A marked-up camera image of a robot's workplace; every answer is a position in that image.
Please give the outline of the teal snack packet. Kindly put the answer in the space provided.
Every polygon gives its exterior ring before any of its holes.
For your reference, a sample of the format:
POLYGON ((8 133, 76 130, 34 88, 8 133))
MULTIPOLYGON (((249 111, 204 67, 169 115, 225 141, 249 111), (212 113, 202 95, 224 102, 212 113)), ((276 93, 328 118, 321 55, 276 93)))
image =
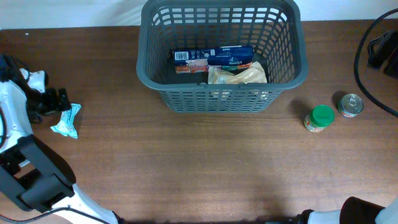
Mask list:
POLYGON ((50 129, 53 132, 59 133, 65 137, 78 139, 78 133, 73 123, 75 116, 78 114, 80 109, 80 104, 72 103, 71 108, 69 110, 62 111, 60 121, 55 126, 51 126, 50 129))

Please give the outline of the small tin can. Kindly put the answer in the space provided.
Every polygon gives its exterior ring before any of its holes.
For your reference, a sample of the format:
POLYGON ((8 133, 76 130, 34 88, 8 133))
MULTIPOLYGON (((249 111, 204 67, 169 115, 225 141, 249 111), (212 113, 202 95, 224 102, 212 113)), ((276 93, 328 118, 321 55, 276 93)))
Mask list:
POLYGON ((337 103, 339 113, 346 118, 354 118, 364 109, 363 100, 354 93, 343 96, 337 103))

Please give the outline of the green lid jar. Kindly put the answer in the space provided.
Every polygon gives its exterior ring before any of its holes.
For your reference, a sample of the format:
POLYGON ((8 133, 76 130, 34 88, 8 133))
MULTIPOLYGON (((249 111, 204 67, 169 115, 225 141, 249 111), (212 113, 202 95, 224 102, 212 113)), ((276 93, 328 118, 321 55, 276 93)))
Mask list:
POLYGON ((332 108, 327 105, 318 105, 304 119, 305 128, 313 133, 319 133, 328 127, 335 119, 332 108))

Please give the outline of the grey plastic basket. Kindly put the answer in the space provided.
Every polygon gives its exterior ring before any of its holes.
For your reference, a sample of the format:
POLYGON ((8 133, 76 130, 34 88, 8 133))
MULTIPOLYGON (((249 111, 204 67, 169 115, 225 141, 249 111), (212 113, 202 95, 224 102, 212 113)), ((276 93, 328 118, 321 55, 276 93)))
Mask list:
POLYGON ((251 113, 308 75, 293 0, 150 0, 137 76, 181 113, 251 113))

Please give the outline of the tan paper pouch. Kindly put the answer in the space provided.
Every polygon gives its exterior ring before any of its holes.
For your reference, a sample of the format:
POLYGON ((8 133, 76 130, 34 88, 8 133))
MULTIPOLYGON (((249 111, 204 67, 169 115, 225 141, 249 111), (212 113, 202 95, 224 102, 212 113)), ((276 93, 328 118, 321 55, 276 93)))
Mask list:
POLYGON ((266 73, 259 62, 254 62, 238 74, 233 74, 227 70, 211 66, 208 71, 208 84, 248 84, 248 83, 267 83, 266 73))

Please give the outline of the blue cardboard box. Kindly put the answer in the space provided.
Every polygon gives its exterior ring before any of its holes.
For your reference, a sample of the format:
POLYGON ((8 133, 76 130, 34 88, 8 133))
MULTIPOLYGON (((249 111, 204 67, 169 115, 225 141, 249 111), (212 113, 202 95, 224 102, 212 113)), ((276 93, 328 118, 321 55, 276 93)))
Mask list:
POLYGON ((227 71, 244 70, 253 63, 251 46, 226 46, 213 49, 174 50, 176 73, 207 72, 211 66, 227 71))

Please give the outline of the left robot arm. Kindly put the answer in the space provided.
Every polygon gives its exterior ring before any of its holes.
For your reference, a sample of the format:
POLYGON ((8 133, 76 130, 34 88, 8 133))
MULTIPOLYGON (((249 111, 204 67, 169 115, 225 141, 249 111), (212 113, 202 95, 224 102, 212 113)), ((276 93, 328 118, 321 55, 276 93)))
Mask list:
POLYGON ((49 88, 45 71, 31 72, 10 55, 1 55, 1 192, 21 210, 57 215, 70 223, 125 223, 85 194, 66 162, 32 130, 43 115, 60 113, 52 130, 77 138, 73 125, 81 106, 64 88, 49 88))

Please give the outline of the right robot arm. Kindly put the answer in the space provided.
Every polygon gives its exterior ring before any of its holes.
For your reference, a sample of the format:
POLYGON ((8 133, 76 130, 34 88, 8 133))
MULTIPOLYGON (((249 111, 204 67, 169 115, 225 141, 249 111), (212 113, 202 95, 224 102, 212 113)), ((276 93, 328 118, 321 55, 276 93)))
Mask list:
MULTIPOLYGON (((368 66, 380 69, 384 62, 387 66, 384 73, 397 76, 397 31, 390 30, 370 41, 368 45, 368 66)), ((341 209, 329 212, 305 210, 289 223, 323 224, 323 223, 397 223, 397 199, 387 207, 382 207, 356 197, 348 198, 341 209)))

